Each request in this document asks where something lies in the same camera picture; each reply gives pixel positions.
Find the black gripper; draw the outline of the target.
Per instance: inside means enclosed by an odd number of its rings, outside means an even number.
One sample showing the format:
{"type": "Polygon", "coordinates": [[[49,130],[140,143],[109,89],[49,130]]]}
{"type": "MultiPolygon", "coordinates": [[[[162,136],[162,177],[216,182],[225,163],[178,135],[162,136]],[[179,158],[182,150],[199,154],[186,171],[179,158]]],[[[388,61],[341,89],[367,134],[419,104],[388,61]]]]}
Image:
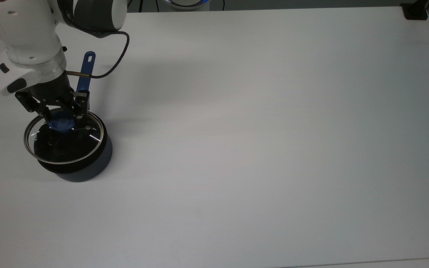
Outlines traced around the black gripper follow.
{"type": "Polygon", "coordinates": [[[66,71],[52,81],[38,83],[28,87],[27,90],[29,91],[16,92],[15,97],[28,112],[35,112],[44,120],[50,119],[50,109],[47,105],[73,109],[73,117],[78,119],[88,114],[90,92],[88,90],[74,92],[66,71]]]}

